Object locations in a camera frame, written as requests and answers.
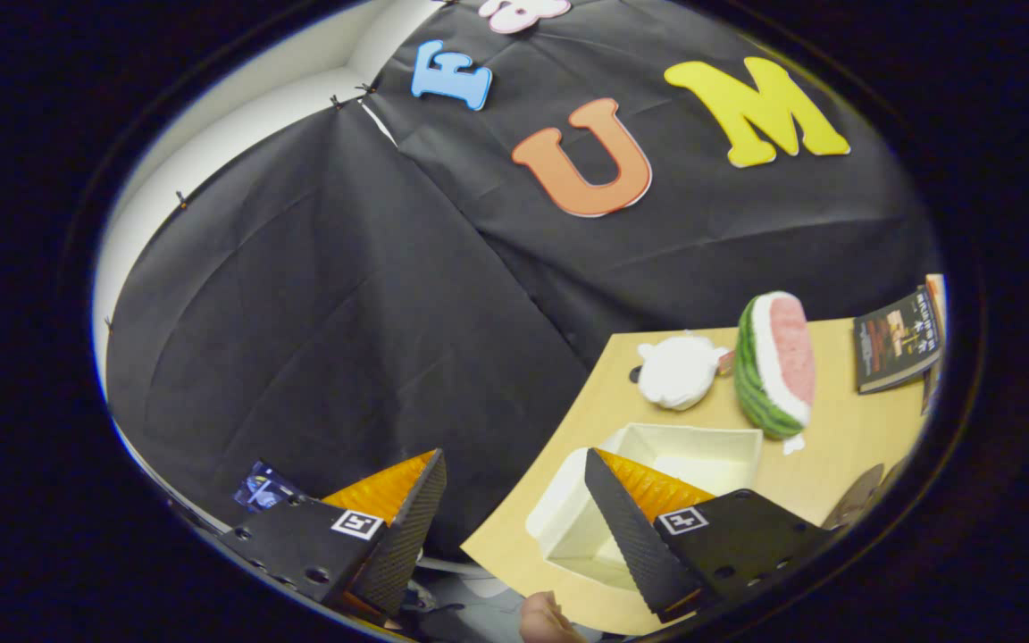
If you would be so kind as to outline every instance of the white wall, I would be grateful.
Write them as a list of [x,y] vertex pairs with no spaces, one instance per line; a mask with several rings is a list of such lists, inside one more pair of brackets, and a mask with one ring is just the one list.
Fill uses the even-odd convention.
[[126,201],[142,186],[148,174],[218,118],[278,86],[346,66],[360,34],[392,1],[370,0],[311,25],[261,57],[253,58],[196,99],[146,151],[119,197],[115,211],[126,208]]
[[326,17],[228,74],[156,139],[119,194],[98,254],[92,314],[103,394],[105,319],[112,317],[142,248],[176,208],[176,192],[188,194],[265,136],[330,109],[331,95],[341,101],[360,97],[356,86],[371,82],[440,7],[431,0],[372,0]]

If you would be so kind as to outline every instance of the wooden table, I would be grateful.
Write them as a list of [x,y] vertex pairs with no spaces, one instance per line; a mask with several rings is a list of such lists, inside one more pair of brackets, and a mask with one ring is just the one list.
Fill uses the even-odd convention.
[[[678,333],[612,335],[559,430],[509,496],[463,544],[466,553],[519,594],[554,590],[569,619],[595,630],[641,635],[662,624],[636,591],[602,585],[548,565],[526,530],[526,517],[569,453],[596,446],[626,424],[752,427],[736,401],[732,376],[717,376],[706,397],[686,410],[666,410],[641,397],[637,384],[629,380],[630,369],[641,363],[638,345]],[[698,333],[717,346],[736,346],[736,328]],[[860,473],[880,463],[887,471],[911,452],[923,426],[923,380],[858,395],[852,319],[813,321],[809,333],[816,354],[816,401],[812,423],[804,431],[806,446],[784,456],[779,440],[765,439],[752,489],[820,525]]]

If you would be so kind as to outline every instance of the white plush toy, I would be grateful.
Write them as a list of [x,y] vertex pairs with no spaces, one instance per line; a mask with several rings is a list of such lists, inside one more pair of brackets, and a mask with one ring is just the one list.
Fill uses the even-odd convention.
[[638,389],[649,402],[685,410],[701,402],[728,353],[730,349],[715,347],[709,338],[688,332],[659,342],[658,346],[641,345]]

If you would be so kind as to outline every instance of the foam letter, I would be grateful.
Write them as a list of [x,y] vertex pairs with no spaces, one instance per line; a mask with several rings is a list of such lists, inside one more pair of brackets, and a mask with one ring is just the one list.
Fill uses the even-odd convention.
[[736,167],[749,167],[776,159],[776,147],[756,138],[754,123],[788,154],[796,155],[796,130],[792,118],[804,130],[804,146],[817,155],[849,153],[849,142],[832,130],[809,97],[788,77],[788,71],[765,58],[746,58],[744,65],[756,83],[756,90],[738,78],[694,61],[671,66],[666,81],[686,86],[717,118],[733,149],[728,152]]
[[491,31],[495,33],[514,33],[534,25],[539,17],[560,16],[569,10],[567,0],[487,0],[478,7],[478,15],[491,19]]
[[[482,110],[483,104],[487,102],[487,91],[491,88],[491,70],[478,68],[474,73],[460,73],[458,70],[469,68],[470,57],[453,51],[436,57],[440,49],[442,40],[429,40],[420,44],[420,52],[416,57],[416,74],[412,77],[413,97],[440,94],[442,97],[461,98],[472,110]],[[439,69],[432,68],[432,58]]]
[[617,164],[617,179],[592,186],[561,149],[563,134],[547,127],[527,136],[514,147],[514,163],[531,168],[557,207],[575,216],[601,216],[631,207],[646,193],[653,180],[649,159],[617,120],[617,102],[598,98],[571,113],[571,126],[589,128]]

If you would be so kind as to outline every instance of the white box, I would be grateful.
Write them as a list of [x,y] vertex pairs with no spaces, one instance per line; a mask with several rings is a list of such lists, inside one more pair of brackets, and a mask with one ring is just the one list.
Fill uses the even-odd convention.
[[[760,460],[760,429],[703,429],[628,424],[598,444],[698,489],[722,496],[751,488]],[[551,565],[604,585],[637,591],[606,521],[586,488],[587,450],[566,457],[526,520]]]

